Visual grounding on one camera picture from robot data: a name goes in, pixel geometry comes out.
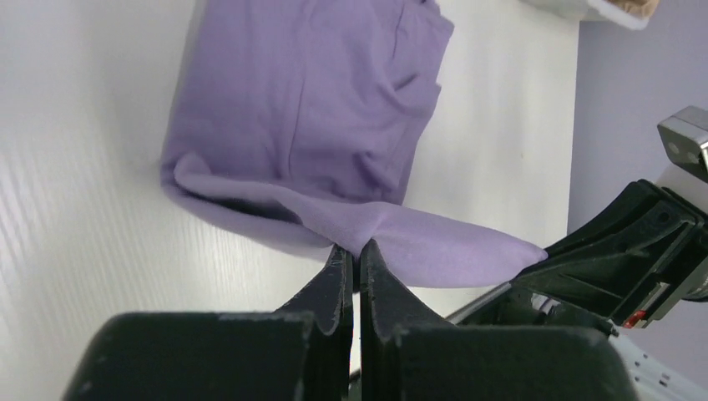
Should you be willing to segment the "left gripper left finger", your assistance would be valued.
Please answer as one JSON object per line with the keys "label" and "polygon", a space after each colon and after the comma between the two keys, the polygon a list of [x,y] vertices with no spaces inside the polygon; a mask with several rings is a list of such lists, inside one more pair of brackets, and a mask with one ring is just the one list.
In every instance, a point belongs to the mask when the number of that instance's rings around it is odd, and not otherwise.
{"label": "left gripper left finger", "polygon": [[340,400],[353,337],[352,257],[273,312],[130,312],[94,335],[67,400]]}

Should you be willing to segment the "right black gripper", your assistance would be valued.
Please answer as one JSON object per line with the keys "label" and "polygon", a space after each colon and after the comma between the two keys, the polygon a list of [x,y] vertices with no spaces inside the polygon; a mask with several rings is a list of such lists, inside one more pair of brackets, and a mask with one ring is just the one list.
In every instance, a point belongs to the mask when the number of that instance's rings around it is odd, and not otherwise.
{"label": "right black gripper", "polygon": [[707,209],[647,180],[629,183],[548,258],[452,313],[458,326],[644,328],[707,300]]}

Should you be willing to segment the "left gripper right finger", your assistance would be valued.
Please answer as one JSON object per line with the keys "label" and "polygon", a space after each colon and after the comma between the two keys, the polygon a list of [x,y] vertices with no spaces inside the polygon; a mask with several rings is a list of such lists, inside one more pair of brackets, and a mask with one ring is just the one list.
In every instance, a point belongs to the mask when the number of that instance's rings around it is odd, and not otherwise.
{"label": "left gripper right finger", "polygon": [[593,328],[456,326],[360,256],[365,400],[635,400],[619,354]]}

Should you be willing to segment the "purple t shirt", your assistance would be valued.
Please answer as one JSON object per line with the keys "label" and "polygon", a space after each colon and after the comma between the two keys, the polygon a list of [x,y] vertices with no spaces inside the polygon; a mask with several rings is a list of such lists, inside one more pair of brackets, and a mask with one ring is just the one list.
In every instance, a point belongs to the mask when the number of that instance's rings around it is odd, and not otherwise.
{"label": "purple t shirt", "polygon": [[485,287],[547,254],[403,204],[453,23],[433,1],[209,1],[160,182],[175,203],[282,250],[377,243],[412,287]]}

